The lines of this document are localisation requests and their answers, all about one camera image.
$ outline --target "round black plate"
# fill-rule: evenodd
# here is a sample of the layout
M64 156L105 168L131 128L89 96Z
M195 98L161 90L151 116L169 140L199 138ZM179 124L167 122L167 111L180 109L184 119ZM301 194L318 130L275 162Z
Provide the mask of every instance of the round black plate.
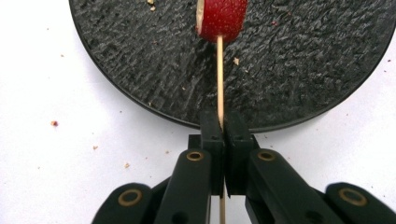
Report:
M70 0L78 34L105 76L132 100L198 127L216 107L216 45L197 36L196 0ZM311 119L370 76L393 35L396 3L249 0L225 49L225 106L253 132ZM233 60L239 59L239 65Z

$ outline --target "textured plate surface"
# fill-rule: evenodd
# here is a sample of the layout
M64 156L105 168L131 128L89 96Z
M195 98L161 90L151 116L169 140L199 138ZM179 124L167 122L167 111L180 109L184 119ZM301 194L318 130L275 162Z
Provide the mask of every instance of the textured plate surface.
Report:
M216 107L216 46L197 36L196 0L70 0L93 61L147 109L198 127ZM249 0L224 58L226 107L253 132L303 122L344 101L387 49L396 3ZM239 59L239 65L233 60Z

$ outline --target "food crumb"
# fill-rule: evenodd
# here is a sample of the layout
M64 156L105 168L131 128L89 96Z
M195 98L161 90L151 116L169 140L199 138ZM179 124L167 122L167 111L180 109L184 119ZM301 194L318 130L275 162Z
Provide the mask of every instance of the food crumb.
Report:
M50 125L56 127L56 126L58 126L58 121L53 120L53 121L50 122Z
M239 59L238 58L233 58L233 63L236 65L239 65Z

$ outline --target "red fruit piece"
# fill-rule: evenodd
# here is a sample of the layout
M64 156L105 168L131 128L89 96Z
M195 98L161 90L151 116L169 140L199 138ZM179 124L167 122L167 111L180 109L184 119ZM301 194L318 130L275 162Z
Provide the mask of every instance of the red fruit piece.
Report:
M236 39L242 29L248 0L198 0L196 31L200 37L217 42Z

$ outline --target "white background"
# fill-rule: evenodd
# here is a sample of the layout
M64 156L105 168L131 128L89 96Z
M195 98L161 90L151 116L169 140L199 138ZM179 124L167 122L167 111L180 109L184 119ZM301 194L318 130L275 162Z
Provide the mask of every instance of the white background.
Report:
M172 174L188 134L199 131L149 113L112 86L82 47L68 1L0 4L0 223L90 223L118 186L153 187ZM312 187L346 181L396 210L395 87L393 38L339 106L256 136ZM228 223L248 223L243 203L227 201ZM218 223L216 200L212 217Z

